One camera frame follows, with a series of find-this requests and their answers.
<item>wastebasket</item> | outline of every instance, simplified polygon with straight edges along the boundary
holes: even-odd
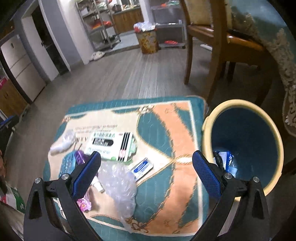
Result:
[[[141,51],[143,54],[156,53],[158,51],[158,41],[155,30],[136,33]]]
[[[284,148],[266,112],[245,100],[229,100],[212,111],[202,130],[202,152],[209,162],[214,162],[213,151],[229,150],[237,167],[235,177],[250,180],[257,176],[264,194],[271,192],[281,176]]]

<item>wooden cabinet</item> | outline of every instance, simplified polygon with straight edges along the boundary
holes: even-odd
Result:
[[[135,23],[144,21],[140,7],[115,13],[113,18],[118,34],[131,31]]]
[[[10,79],[0,81],[0,109],[9,117],[11,115],[20,116],[27,102],[17,91]]]
[[[15,25],[13,23],[13,20],[11,20],[9,23],[7,23],[2,29],[2,32],[0,32],[0,39],[3,39],[6,35],[11,33],[15,29]]]

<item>storage rack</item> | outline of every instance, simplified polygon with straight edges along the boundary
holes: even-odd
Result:
[[[93,9],[90,9],[90,11],[88,11],[87,14],[82,15],[81,11],[80,11],[80,4],[90,4],[93,5]],[[98,51],[98,50],[102,50],[102,49],[106,49],[106,48],[113,48],[113,46],[117,43],[120,42],[121,39],[119,37],[119,34],[117,34],[117,30],[116,30],[116,26],[114,24],[114,19],[113,19],[113,13],[109,8],[109,3],[108,0],[105,0],[105,3],[107,5],[106,9],[100,9],[96,3],[95,0],[81,0],[81,1],[77,1],[76,2],[76,7],[78,10],[78,13],[80,15],[81,21],[84,25],[85,31],[88,35],[88,38],[92,44],[92,47],[94,48],[94,50]],[[103,22],[103,16],[102,13],[107,13],[110,17],[111,20],[111,25],[110,26],[105,26],[104,22]],[[96,27],[94,29],[90,29],[91,26],[88,25],[86,23],[85,20],[89,20],[92,18],[97,18],[97,20],[99,20],[101,22],[101,26]],[[110,39],[110,36],[108,35],[107,29],[108,28],[113,28],[114,32],[115,32],[115,38],[113,40]],[[92,39],[92,35],[94,33],[100,33],[101,37],[102,37],[102,42],[97,44],[95,41],[93,41]]]
[[[161,6],[163,0],[149,0],[153,21],[158,29],[156,31],[160,48],[182,47],[185,48],[186,26],[181,5]],[[177,41],[177,44],[166,44],[164,39]]]

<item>chair seat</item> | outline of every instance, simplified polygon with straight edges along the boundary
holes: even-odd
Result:
[[[202,42],[208,45],[213,45],[214,30],[209,25],[189,25],[187,31],[193,37],[198,38]],[[252,39],[243,39],[231,34],[227,34],[227,42],[231,45],[239,45],[246,48],[251,48],[259,52],[264,52],[265,48]]]

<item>cabinet door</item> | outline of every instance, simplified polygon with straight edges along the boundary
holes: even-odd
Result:
[[[10,80],[3,84],[0,90],[0,109],[8,117],[11,115],[20,116],[27,106],[27,102]]]
[[[123,20],[123,14],[119,13],[113,16],[114,23],[118,34],[125,32],[125,23]]]
[[[135,12],[135,15],[136,15],[137,23],[138,22],[144,22],[144,18],[143,18],[141,9],[137,9],[136,12]]]

